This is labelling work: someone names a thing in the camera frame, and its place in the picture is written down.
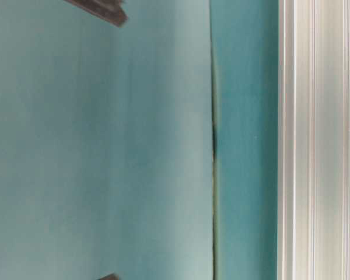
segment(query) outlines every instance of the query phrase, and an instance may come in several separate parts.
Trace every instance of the teal wall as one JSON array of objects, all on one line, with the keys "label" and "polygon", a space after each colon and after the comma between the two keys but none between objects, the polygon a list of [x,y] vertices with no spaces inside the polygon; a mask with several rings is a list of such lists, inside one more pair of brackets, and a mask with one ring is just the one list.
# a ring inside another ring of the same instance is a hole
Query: teal wall
[{"label": "teal wall", "polygon": [[276,279],[278,1],[211,0],[217,279]]},{"label": "teal wall", "polygon": [[211,279],[208,7],[124,6],[0,0],[0,280]]}]

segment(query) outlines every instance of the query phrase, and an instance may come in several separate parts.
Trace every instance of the silver metal strip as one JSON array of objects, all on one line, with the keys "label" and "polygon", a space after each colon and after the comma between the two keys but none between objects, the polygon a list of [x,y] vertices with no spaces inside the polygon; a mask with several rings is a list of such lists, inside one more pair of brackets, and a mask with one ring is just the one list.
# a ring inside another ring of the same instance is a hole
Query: silver metal strip
[{"label": "silver metal strip", "polygon": [[350,0],[279,0],[278,279],[350,280]]}]

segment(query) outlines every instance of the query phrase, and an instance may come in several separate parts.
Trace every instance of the brown object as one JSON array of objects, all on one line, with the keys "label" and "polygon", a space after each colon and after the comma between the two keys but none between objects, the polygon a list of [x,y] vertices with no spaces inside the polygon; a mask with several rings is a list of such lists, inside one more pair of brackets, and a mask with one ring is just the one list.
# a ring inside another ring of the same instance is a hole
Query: brown object
[{"label": "brown object", "polygon": [[66,1],[116,26],[122,26],[122,24],[127,20],[127,16],[121,8],[121,4],[123,0],[66,0]]},{"label": "brown object", "polygon": [[120,279],[116,274],[110,274],[108,276],[101,278],[100,280],[120,280]]}]

